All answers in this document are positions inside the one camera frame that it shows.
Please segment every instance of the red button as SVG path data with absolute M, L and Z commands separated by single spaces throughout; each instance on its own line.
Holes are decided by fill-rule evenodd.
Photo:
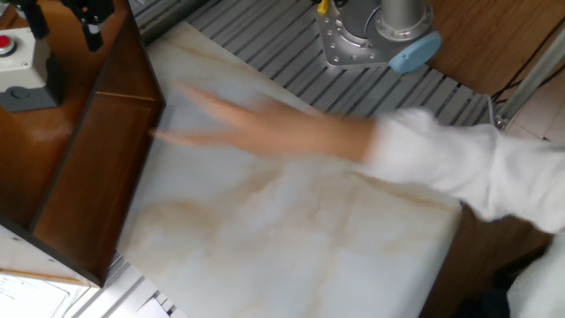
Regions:
M 11 38 L 7 35 L 0 35 L 0 49 L 5 49 L 10 45 Z

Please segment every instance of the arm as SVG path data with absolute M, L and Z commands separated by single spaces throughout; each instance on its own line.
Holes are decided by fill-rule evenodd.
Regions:
M 519 140 L 491 125 L 441 127 L 424 110 L 383 116 L 366 173 L 419 183 L 466 201 L 486 220 L 508 214 L 543 231 L 565 226 L 565 148 Z
M 515 214 L 543 231 L 565 226 L 565 148 L 501 135 L 490 125 L 441 127 L 425 110 L 370 120 L 311 117 L 268 100 L 252 112 L 183 87 L 222 132 L 158 132 L 188 146 L 229 144 L 257 155 L 312 153 L 364 163 L 365 173 L 394 183 L 418 183 L 474 207 L 486 220 Z

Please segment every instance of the white shirt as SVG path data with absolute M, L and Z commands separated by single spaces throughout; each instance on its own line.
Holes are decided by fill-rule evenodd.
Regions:
M 418 183 L 470 204 L 489 221 L 512 214 L 542 231 L 565 228 L 565 147 L 505 136 L 491 125 L 439 126 L 426 110 L 379 118 L 366 173 Z M 513 318 L 565 317 L 565 234 L 508 292 Z

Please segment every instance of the hand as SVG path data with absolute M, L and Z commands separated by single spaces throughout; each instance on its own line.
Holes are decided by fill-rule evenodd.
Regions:
M 214 132 L 155 132 L 155 138 L 192 147 L 231 145 L 262 156 L 335 155 L 362 162 L 373 134 L 368 120 L 309 116 L 266 98 L 250 111 L 187 85 L 184 93 L 228 128 Z

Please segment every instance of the metal cylinder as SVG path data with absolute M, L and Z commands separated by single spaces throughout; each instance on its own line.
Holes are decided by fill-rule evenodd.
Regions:
M 409 30 L 426 14 L 426 0 L 381 0 L 383 22 L 396 31 Z

